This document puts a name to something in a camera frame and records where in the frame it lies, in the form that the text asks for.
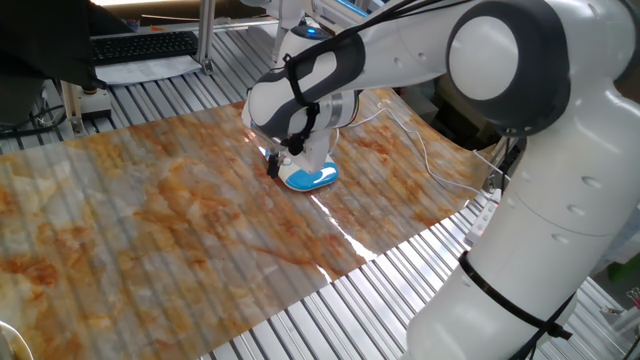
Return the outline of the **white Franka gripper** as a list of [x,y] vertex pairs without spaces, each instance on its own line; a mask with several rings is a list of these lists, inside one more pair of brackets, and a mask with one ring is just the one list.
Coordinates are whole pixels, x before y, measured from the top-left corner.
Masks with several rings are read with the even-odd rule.
[[329,153],[330,130],[324,104],[301,106],[293,98],[273,94],[249,94],[241,112],[243,125],[270,150],[267,175],[277,178],[280,154],[308,173],[321,169]]

